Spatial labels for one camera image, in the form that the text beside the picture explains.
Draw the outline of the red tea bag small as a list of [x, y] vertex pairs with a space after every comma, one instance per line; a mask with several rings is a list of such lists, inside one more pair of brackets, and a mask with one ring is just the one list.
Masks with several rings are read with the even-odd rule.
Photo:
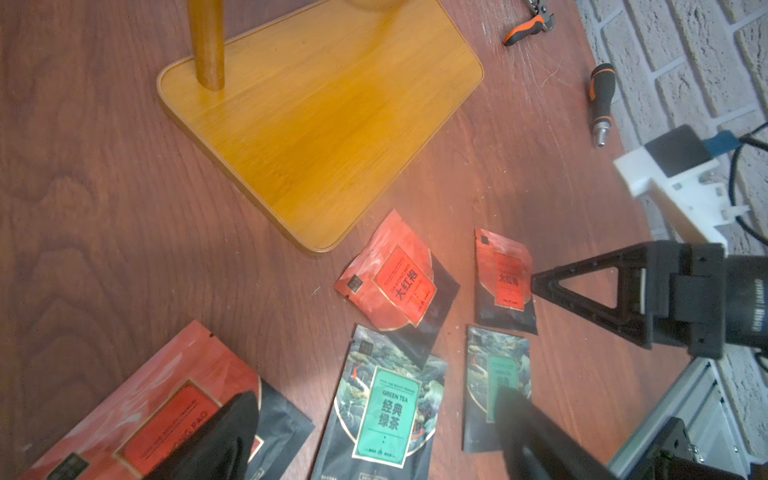
[[476, 227], [475, 310], [478, 324], [537, 334], [532, 257], [517, 241]]

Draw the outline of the red tea bag large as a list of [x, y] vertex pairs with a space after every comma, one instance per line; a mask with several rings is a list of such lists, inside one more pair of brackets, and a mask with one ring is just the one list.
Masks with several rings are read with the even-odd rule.
[[257, 399], [246, 478], [279, 479], [314, 426], [193, 321], [57, 442], [26, 479], [141, 479], [235, 395]]

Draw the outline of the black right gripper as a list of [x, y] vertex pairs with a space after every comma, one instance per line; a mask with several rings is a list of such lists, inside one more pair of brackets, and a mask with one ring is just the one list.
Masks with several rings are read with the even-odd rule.
[[645, 349], [767, 351], [767, 258], [720, 244], [637, 244], [536, 273], [531, 292]]

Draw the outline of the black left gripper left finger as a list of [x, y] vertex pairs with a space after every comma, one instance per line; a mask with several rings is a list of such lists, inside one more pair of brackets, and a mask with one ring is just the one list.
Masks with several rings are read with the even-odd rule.
[[258, 422], [256, 394], [235, 395], [145, 479], [244, 479]]

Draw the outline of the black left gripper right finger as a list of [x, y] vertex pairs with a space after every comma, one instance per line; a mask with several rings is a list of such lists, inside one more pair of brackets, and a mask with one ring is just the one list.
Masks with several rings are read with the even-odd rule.
[[596, 458], [510, 387], [497, 390], [495, 430], [511, 479], [613, 479]]

